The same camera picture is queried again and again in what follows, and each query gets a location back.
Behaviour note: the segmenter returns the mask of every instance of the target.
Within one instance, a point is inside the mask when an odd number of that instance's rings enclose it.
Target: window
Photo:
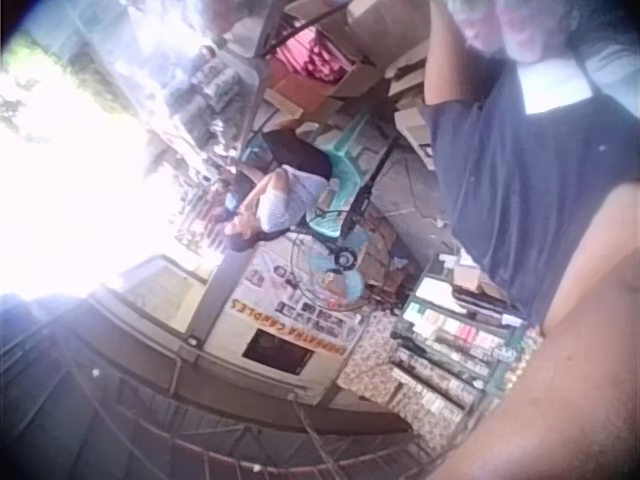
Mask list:
[[[257,330],[242,356],[291,375],[300,375],[313,352],[295,343]]]

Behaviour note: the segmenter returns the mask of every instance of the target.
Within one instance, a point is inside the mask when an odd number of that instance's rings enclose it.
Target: sign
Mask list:
[[[346,355],[362,330],[361,316],[330,312],[308,301],[287,262],[259,249],[226,311],[292,343]]]
[[[273,335],[284,338],[309,350],[323,351],[340,356],[347,353],[347,348],[344,345],[324,340],[321,335],[313,332],[313,330],[288,325],[278,317],[256,310],[237,298],[231,300],[231,309],[243,315],[252,323],[255,323],[258,328],[267,330]]]

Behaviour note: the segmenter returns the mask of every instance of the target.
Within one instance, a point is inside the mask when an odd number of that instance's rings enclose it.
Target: black hair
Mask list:
[[[227,180],[226,178],[219,178],[216,183],[223,188],[231,188],[231,181]]]
[[[231,233],[225,235],[225,243],[227,244],[229,250],[231,250],[232,252],[242,253],[246,252],[247,250],[251,250],[259,242],[271,242],[276,238],[280,238],[288,232],[288,228],[272,233],[259,231],[254,233],[249,238],[244,238],[242,236],[242,233]]]

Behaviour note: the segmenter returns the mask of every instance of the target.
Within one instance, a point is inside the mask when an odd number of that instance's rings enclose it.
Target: person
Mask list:
[[[262,176],[225,227],[227,245],[236,252],[287,233],[316,205],[331,180],[329,156],[299,139],[293,128],[264,133],[263,140],[280,167]]]
[[[638,44],[615,3],[431,0],[422,113],[452,232],[546,339],[429,479],[638,468]]]
[[[229,182],[229,189],[224,199],[224,204],[216,207],[212,211],[212,221],[214,223],[226,223],[231,221],[237,214],[242,202],[249,196],[262,178],[264,178],[267,166],[253,166],[244,163],[232,165],[236,172],[232,174],[224,167],[218,167],[218,175]]]

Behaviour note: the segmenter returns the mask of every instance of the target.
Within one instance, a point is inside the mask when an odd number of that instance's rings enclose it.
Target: pedestrian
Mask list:
[[[637,467],[638,43],[597,3],[431,0],[423,114],[452,232],[546,341],[430,479]]]

